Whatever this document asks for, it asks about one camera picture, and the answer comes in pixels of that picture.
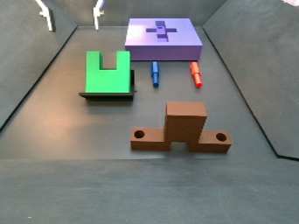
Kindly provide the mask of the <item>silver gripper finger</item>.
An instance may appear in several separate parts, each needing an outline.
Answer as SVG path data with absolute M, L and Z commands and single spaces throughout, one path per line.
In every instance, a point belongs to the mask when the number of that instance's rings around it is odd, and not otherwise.
M 94 30 L 98 30 L 98 18 L 104 15 L 102 11 L 102 6 L 104 6 L 105 0 L 97 0 L 96 5 L 92 9 L 92 14 L 93 14 L 93 25 L 94 25 Z
M 45 18 L 46 20 L 46 25 L 48 25 L 48 30 L 50 32 L 54 31 L 54 23 L 53 23 L 53 16 L 52 16 L 52 10 L 50 8 L 45 5 L 42 0 L 34 0 L 34 2 L 38 4 L 41 10 L 40 10 L 40 16 Z

